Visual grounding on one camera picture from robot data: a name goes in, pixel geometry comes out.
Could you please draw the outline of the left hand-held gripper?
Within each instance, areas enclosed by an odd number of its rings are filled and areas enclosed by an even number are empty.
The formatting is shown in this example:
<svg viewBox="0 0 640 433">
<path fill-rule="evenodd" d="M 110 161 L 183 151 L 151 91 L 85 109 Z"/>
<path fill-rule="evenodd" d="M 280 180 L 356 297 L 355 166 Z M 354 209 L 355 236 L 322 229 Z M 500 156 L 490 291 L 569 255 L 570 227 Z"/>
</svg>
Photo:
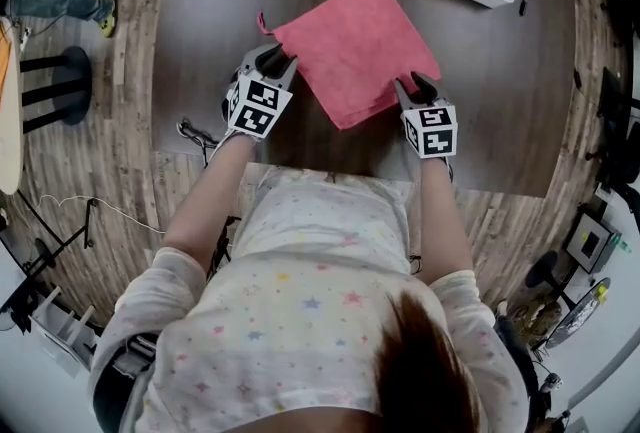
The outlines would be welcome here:
<svg viewBox="0 0 640 433">
<path fill-rule="evenodd" d="M 289 87 L 298 63 L 299 58 L 289 58 L 281 43 L 247 52 L 227 92 L 228 131 L 266 138 L 293 96 Z"/>
</svg>

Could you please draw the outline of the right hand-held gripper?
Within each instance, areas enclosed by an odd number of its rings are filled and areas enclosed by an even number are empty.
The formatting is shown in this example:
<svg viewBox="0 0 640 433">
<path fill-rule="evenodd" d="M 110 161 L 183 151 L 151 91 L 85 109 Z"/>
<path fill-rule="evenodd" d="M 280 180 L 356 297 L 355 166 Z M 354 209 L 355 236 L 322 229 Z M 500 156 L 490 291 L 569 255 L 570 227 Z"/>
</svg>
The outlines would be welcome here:
<svg viewBox="0 0 640 433">
<path fill-rule="evenodd" d="M 455 106 L 430 77 L 412 71 L 411 79 L 418 89 L 418 104 L 411 99 L 400 79 L 393 81 L 402 109 L 401 121 L 406 140 L 421 159 L 455 156 L 458 135 Z"/>
</svg>

